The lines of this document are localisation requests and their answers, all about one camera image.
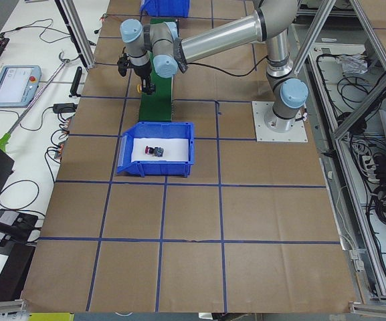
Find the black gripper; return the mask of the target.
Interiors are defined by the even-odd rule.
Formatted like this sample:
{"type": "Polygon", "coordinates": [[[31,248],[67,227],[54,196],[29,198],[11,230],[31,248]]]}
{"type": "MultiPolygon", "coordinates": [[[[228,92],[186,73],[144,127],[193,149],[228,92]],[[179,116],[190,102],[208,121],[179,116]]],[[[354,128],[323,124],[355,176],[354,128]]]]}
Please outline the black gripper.
{"type": "Polygon", "coordinates": [[[156,85],[151,82],[152,65],[146,63],[141,66],[135,67],[135,74],[140,77],[141,85],[140,89],[143,94],[152,95],[156,92],[156,85]]]}

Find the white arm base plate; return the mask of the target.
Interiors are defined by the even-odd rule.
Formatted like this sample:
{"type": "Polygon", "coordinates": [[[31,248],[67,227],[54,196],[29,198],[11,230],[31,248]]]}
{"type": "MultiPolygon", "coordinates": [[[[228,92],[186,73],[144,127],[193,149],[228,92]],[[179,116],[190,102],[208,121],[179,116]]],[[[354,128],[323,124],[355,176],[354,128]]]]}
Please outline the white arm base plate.
{"type": "Polygon", "coordinates": [[[306,143],[308,137],[300,111],[291,120],[278,118],[273,102],[252,101],[252,114],[258,142],[306,143]]]}

